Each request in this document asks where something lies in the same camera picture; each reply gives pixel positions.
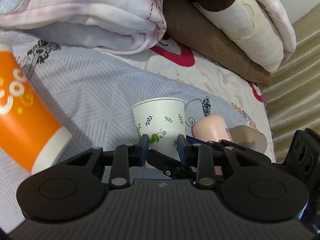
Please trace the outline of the white leaf-print paper cup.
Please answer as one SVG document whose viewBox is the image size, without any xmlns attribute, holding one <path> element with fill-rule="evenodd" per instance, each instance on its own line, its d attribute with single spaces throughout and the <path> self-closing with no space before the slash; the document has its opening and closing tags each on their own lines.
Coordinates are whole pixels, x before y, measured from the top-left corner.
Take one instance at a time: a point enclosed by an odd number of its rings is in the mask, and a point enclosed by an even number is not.
<svg viewBox="0 0 320 240">
<path fill-rule="evenodd" d="M 179 160 L 177 137 L 186 135 L 185 102 L 179 98 L 153 98 L 131 107 L 139 136 L 147 134 L 149 145 Z"/>
</svg>

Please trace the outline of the pink cylindrical cup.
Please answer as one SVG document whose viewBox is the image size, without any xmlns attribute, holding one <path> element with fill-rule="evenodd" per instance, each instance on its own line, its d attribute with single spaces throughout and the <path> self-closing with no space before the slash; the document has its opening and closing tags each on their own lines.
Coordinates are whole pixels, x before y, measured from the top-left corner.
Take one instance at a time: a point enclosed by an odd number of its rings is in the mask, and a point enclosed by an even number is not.
<svg viewBox="0 0 320 240">
<path fill-rule="evenodd" d="M 205 142 L 233 141 L 224 118 L 217 114 L 209 115 L 195 122 L 192 131 L 196 139 Z"/>
</svg>

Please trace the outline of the brown cup lid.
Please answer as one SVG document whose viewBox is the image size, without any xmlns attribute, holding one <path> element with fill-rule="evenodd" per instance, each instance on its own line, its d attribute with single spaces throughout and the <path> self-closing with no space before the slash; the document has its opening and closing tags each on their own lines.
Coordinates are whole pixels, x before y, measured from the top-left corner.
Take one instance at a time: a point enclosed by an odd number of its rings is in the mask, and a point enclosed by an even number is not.
<svg viewBox="0 0 320 240">
<path fill-rule="evenodd" d="M 229 131 L 234 143 L 260 153 L 265 153 L 267 139 L 263 133 L 245 125 L 235 126 Z"/>
</svg>

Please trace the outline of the orange white paper cup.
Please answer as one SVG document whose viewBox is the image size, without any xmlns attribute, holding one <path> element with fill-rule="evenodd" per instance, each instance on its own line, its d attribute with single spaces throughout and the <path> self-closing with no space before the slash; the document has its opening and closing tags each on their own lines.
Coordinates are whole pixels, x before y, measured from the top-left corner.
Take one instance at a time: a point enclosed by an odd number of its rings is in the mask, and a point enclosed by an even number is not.
<svg viewBox="0 0 320 240">
<path fill-rule="evenodd" d="M 53 166 L 72 138 L 1 44 L 1 149 L 31 174 Z"/>
</svg>

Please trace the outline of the light blue patterned cloth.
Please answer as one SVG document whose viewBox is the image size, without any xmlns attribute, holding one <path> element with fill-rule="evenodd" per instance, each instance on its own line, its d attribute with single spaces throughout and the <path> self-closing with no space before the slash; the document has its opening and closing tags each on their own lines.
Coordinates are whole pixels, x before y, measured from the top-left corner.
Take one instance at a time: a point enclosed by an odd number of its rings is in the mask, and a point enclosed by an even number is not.
<svg viewBox="0 0 320 240">
<path fill-rule="evenodd" d="M 1 31 L 1 42 L 12 46 L 25 74 L 29 70 L 39 38 L 18 31 Z M 202 101 L 208 97 L 210 113 L 224 117 L 232 128 L 246 125 L 245 119 L 221 96 L 207 93 L 195 82 L 187 85 L 127 63 L 96 50 L 49 45 L 44 63 L 37 63 L 30 78 L 41 99 L 71 132 L 73 139 L 56 163 L 69 159 L 93 146 L 115 150 L 138 139 L 131 106 L 152 98 L 180 98 L 188 103 L 186 114 L 204 116 Z M 193 67 L 179 67 L 191 71 Z M 200 74 L 188 73 L 191 81 Z M 10 233 L 24 221 L 16 200 L 22 181 L 31 176 L 1 150 L 1 229 Z"/>
</svg>

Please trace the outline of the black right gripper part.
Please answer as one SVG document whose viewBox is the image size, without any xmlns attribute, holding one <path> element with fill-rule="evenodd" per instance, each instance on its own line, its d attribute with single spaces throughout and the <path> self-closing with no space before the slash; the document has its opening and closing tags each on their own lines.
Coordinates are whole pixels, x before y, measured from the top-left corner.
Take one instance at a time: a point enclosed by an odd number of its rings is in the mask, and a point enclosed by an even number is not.
<svg viewBox="0 0 320 240">
<path fill-rule="evenodd" d="M 319 179 L 319 134 L 310 128 L 296 130 L 279 168 L 307 183 Z"/>
</svg>

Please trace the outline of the beige curtain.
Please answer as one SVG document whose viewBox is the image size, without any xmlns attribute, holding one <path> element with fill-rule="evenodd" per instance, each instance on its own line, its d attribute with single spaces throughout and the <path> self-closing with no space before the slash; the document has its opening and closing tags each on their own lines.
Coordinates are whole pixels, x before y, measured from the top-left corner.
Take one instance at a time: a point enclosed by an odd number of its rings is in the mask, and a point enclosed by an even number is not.
<svg viewBox="0 0 320 240">
<path fill-rule="evenodd" d="M 272 74 L 263 88 L 278 163 L 282 163 L 296 130 L 319 132 L 319 8 L 294 24 L 295 53 Z"/>
</svg>

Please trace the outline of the cartoon print bed sheet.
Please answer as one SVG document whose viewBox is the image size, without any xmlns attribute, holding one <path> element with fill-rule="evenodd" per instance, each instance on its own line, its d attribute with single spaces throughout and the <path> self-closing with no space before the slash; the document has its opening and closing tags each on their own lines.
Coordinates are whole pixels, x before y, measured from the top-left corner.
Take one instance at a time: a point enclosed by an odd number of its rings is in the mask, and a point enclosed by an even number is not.
<svg viewBox="0 0 320 240">
<path fill-rule="evenodd" d="M 169 35 L 151 49 L 118 59 L 143 70 L 197 87 L 226 100 L 242 114 L 247 126 L 267 139 L 265 154 L 275 161 L 272 133 L 260 88 L 217 62 L 192 51 Z"/>
</svg>

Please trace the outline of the pink white folded blanket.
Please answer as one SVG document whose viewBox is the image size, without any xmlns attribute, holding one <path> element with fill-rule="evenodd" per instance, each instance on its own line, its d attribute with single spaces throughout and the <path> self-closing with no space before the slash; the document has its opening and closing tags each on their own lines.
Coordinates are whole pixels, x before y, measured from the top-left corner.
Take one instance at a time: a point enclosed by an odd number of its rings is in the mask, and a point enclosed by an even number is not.
<svg viewBox="0 0 320 240">
<path fill-rule="evenodd" d="M 163 0 L 1 0 L 1 28 L 132 55 L 155 46 L 167 23 Z"/>
</svg>

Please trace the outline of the brown folded blanket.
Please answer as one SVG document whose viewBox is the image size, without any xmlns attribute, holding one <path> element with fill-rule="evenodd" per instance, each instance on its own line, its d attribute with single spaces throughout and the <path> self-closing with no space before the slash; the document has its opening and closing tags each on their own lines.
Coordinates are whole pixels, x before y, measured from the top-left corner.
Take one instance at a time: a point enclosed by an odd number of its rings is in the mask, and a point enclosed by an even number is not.
<svg viewBox="0 0 320 240">
<path fill-rule="evenodd" d="M 187 0 L 163 0 L 167 33 L 177 42 L 238 74 L 265 86 L 271 74 L 249 57 Z"/>
</svg>

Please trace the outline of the cream folded blanket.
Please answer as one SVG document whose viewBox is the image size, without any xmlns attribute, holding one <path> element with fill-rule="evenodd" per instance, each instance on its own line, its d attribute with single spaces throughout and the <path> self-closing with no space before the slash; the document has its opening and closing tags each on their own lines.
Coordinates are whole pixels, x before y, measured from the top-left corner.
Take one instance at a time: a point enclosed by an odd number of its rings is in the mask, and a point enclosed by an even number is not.
<svg viewBox="0 0 320 240">
<path fill-rule="evenodd" d="M 268 72 L 295 52 L 296 33 L 280 0 L 190 0 L 253 62 Z"/>
</svg>

